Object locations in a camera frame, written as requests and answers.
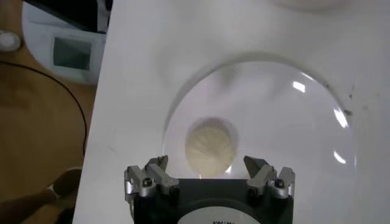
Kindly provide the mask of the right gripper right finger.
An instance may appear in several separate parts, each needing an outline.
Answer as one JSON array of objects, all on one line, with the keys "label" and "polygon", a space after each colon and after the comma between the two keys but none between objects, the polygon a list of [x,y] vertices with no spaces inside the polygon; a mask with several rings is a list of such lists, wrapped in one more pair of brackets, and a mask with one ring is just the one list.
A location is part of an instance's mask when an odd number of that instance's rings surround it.
[{"label": "right gripper right finger", "polygon": [[294,198],[296,174],[290,167],[283,167],[279,173],[264,159],[244,157],[244,163],[250,178],[247,186],[262,196],[269,191],[273,198],[284,200]]}]

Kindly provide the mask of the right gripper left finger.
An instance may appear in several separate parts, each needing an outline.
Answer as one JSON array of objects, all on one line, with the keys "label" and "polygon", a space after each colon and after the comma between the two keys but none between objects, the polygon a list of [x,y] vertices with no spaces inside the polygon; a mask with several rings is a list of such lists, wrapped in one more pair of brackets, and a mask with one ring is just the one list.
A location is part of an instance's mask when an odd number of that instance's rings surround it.
[{"label": "right gripper left finger", "polygon": [[149,198],[157,192],[176,198],[180,194],[179,180],[170,177],[166,172],[168,156],[150,159],[141,169],[128,166],[124,171],[125,201],[131,203],[136,196]]}]

